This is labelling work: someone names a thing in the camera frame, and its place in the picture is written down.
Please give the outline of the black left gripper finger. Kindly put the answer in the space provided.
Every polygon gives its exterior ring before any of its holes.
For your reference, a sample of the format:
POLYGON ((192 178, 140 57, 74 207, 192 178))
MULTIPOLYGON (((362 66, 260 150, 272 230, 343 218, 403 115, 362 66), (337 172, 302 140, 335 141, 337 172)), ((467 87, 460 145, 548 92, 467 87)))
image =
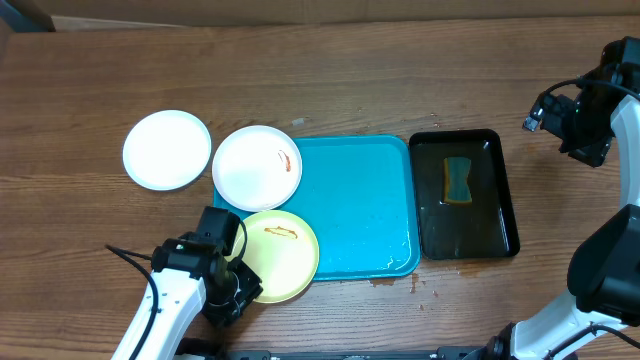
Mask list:
POLYGON ((246 308, 262 293, 262 280, 244 261, 237 266, 235 274, 239 290, 235 299, 241 308, 246 308))
POLYGON ((231 326, 242 315, 241 307, 236 302, 226 302, 222 305, 207 302, 202 309, 203 316, 215 327, 231 326))

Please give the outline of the green and yellow sponge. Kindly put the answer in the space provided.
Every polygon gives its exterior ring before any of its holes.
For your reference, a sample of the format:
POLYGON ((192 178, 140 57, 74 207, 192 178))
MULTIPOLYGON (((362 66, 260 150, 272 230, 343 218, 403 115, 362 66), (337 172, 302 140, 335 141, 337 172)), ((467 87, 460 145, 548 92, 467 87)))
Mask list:
POLYGON ((443 160, 443 202, 450 205, 472 203, 468 177, 471 160, 466 157, 447 157, 443 160))

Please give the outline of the white plate with sauce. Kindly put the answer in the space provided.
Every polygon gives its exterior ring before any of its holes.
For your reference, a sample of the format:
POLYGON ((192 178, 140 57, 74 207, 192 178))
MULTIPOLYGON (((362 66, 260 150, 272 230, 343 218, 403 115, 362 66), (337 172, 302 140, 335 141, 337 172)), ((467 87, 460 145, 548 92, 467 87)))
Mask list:
POLYGON ((211 135, 199 118, 182 110, 162 110, 144 117, 130 130, 122 161, 138 185, 172 191, 195 181, 211 153, 211 135))

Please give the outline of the yellow plate with sauce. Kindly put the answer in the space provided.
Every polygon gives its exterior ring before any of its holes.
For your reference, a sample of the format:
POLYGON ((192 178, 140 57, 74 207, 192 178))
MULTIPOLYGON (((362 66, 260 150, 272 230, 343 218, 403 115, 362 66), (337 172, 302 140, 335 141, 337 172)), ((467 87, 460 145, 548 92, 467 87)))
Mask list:
POLYGON ((242 261, 261 279, 258 303, 288 301, 305 290, 319 266, 319 244, 300 217, 281 210, 254 213, 236 233, 233 259, 242 261))

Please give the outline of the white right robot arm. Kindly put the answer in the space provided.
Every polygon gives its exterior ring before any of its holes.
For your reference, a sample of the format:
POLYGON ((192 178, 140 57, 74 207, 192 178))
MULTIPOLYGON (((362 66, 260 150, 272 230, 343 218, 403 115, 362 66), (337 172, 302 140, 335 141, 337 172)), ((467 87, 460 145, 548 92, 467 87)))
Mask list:
POLYGON ((523 126, 554 134, 562 151, 591 166, 617 141, 620 209, 574 253, 566 291, 509 324, 471 359, 574 359, 606 333, 639 345, 622 332, 639 324, 639 73, 592 70, 572 83, 580 90, 575 99, 545 90, 523 126))

